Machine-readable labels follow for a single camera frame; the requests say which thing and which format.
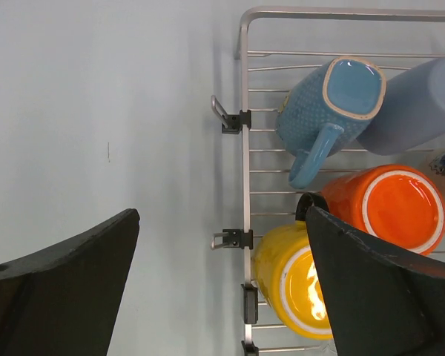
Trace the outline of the blue textured ceramic mug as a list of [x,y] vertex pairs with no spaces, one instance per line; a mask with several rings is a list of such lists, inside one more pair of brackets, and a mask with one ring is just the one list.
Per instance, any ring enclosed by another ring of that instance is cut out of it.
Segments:
[[385,92],[383,71],[353,56],[339,56],[295,85],[280,106],[275,128],[294,157],[289,185],[307,188],[327,157],[367,129]]

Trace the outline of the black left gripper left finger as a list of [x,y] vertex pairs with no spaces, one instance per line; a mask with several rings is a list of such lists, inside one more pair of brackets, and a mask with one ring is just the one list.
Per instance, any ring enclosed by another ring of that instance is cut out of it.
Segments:
[[0,264],[0,355],[106,355],[139,235],[126,209]]

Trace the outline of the blue-grey plastic tumbler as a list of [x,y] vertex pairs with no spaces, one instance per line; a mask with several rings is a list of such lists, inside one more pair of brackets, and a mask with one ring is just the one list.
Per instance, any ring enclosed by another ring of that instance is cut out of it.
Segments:
[[387,82],[376,117],[357,138],[378,155],[393,155],[445,134],[445,56]]

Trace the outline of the yellow ceramic mug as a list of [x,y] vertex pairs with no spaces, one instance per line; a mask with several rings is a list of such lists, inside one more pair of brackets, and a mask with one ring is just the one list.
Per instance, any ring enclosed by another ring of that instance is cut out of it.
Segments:
[[252,274],[285,326],[303,337],[333,338],[305,222],[265,234],[252,256]]

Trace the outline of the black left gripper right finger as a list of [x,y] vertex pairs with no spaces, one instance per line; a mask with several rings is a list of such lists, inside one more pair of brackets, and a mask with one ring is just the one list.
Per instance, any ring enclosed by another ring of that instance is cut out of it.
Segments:
[[306,214],[339,355],[445,355],[445,263]]

